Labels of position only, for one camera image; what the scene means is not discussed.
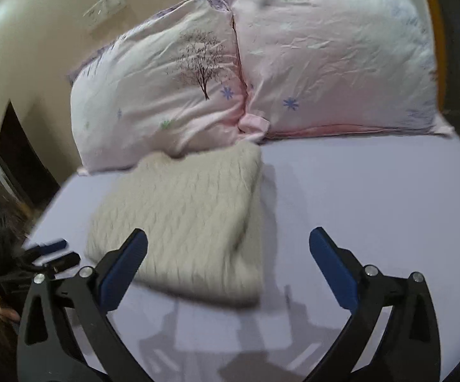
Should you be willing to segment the beige cable knit sweater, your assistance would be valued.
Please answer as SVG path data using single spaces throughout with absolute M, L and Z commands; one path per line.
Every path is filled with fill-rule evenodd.
M 259 301 L 262 152 L 241 141 L 172 159 L 143 158 L 120 175 L 92 216 L 86 256 L 99 261 L 135 229 L 148 238 L 138 281 L 217 304 Z

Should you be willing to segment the pink floral pillow left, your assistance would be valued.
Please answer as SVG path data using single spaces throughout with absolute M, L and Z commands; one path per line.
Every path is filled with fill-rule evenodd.
M 71 123 L 83 168 L 135 166 L 260 141 L 246 113 L 234 18 L 225 0 L 185 0 L 103 46 L 70 76 Z

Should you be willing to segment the pink floral pillow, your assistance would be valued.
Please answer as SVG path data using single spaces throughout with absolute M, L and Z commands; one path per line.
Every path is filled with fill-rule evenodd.
M 70 76 L 71 123 L 83 168 L 135 166 L 260 141 L 246 113 L 234 18 L 225 0 L 185 0 L 103 46 Z
M 224 0 L 250 135 L 451 135 L 435 44 L 411 0 Z

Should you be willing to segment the pink floral pillow right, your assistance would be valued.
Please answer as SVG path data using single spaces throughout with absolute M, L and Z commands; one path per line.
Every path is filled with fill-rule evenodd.
M 224 0 L 250 135 L 451 135 L 435 44 L 411 0 Z

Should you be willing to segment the white wall socket panel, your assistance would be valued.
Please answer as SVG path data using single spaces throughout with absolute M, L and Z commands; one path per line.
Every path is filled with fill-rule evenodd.
M 95 28 L 121 11 L 126 5 L 125 0 L 99 0 L 83 14 L 82 19 L 88 28 Z

